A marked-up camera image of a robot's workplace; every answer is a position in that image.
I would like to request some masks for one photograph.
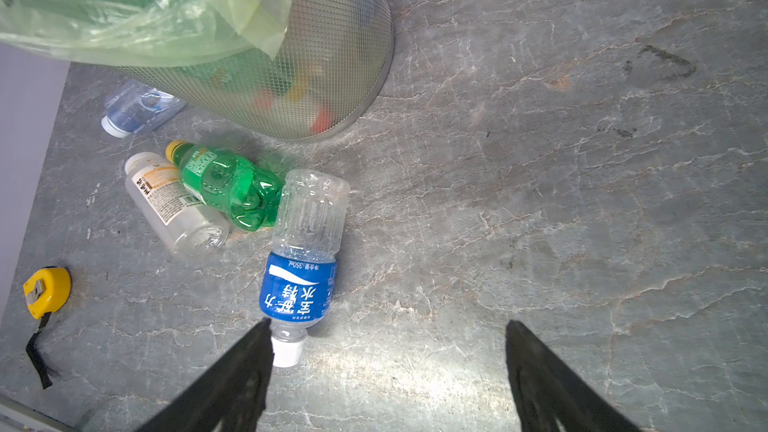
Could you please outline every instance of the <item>crushed plastic bottle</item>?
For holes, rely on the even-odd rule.
[[[123,139],[144,134],[166,123],[186,106],[186,101],[131,79],[104,101],[107,114],[101,127],[111,136]]]
[[[254,232],[275,225],[283,181],[231,150],[174,140],[165,155],[190,194]]]
[[[350,184],[305,169],[288,172],[259,303],[272,317],[275,367],[301,360],[308,327],[330,306]]]

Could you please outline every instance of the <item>white bottle cap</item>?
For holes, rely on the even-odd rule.
[[[107,116],[101,117],[101,127],[107,131],[107,134],[118,139],[125,139],[130,135],[130,132],[119,129]]]
[[[125,175],[130,172],[130,169],[135,166],[137,162],[141,160],[147,160],[149,158],[158,162],[164,162],[163,158],[154,152],[139,152],[138,154],[133,154],[128,158],[128,160],[125,161]]]
[[[275,360],[272,365],[275,367],[293,367],[301,360],[301,352],[304,350],[306,337],[298,342],[283,342],[272,337],[272,351],[275,353]]]

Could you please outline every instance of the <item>green plastic bottle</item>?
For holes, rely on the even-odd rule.
[[[202,202],[224,212],[238,227],[254,232],[272,227],[283,181],[227,149],[174,140],[165,155],[181,171],[181,183]]]

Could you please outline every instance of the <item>white label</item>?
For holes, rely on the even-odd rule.
[[[205,200],[203,200],[203,194],[199,193],[199,192],[198,192],[197,190],[195,190],[194,188],[191,188],[191,187],[189,187],[187,184],[183,184],[183,186],[184,186],[184,188],[186,188],[186,189],[187,189],[187,192],[188,192],[188,193],[190,193],[190,194],[192,194],[193,196],[197,197],[197,199],[198,199],[200,202],[205,202]]]
[[[179,171],[171,166],[149,166],[142,168],[133,183],[147,199],[152,210],[166,226],[187,207],[202,204],[190,196],[179,182]]]
[[[192,172],[198,177],[203,176],[203,171],[206,167],[208,167],[208,164],[214,161],[216,158],[216,153],[212,152],[206,148],[198,150],[194,155],[192,155],[192,158],[187,162],[187,165],[184,166],[188,171]]]

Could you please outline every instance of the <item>bottle neck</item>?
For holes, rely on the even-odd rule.
[[[171,158],[172,162],[176,167],[181,164],[181,159],[184,157],[184,154],[187,153],[189,149],[194,147],[194,144],[192,142],[185,142],[183,144],[178,145],[172,152]]]
[[[272,337],[283,342],[302,341],[308,335],[305,324],[293,324],[273,319],[270,327]]]

